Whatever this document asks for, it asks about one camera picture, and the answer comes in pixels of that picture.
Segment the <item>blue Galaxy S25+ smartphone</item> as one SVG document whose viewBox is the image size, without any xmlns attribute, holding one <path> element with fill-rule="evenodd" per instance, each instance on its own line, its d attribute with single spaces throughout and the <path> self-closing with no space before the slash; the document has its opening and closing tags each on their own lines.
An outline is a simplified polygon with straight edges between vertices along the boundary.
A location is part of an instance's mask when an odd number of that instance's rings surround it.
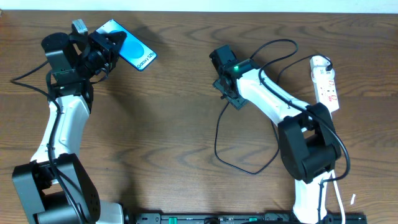
<svg viewBox="0 0 398 224">
<path fill-rule="evenodd" d="M 144 71 L 157 58 L 157 54 L 152 49 L 114 19 L 105 22 L 102 26 L 97 28 L 96 31 L 100 34 L 111 34 L 120 31 L 125 32 L 126 39 L 124 40 L 119 55 L 140 72 Z"/>
</svg>

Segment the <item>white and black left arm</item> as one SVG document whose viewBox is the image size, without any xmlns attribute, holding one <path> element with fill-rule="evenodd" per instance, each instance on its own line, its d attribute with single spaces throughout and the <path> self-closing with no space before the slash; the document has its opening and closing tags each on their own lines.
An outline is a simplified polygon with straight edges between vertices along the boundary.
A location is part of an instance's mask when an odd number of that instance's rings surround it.
<svg viewBox="0 0 398 224">
<path fill-rule="evenodd" d="M 93 77 L 116 66 L 126 33 L 58 32 L 42 40 L 51 66 L 44 95 L 50 108 L 45 134 L 12 181 L 29 223 L 129 223 L 120 203 L 105 202 L 79 160 L 93 104 Z"/>
</svg>

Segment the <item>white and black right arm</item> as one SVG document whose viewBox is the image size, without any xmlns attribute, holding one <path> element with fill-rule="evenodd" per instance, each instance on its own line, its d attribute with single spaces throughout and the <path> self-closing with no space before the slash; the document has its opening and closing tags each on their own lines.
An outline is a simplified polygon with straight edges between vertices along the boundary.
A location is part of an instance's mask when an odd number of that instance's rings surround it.
<svg viewBox="0 0 398 224">
<path fill-rule="evenodd" d="M 213 86 L 237 110 L 250 101 L 278 128 L 278 148 L 295 179 L 293 213 L 302 223 L 326 217 L 326 186 L 336 182 L 335 162 L 348 151 L 332 122 L 332 110 L 318 101 L 310 105 L 288 94 L 252 59 L 210 58 L 219 78 Z"/>
</svg>

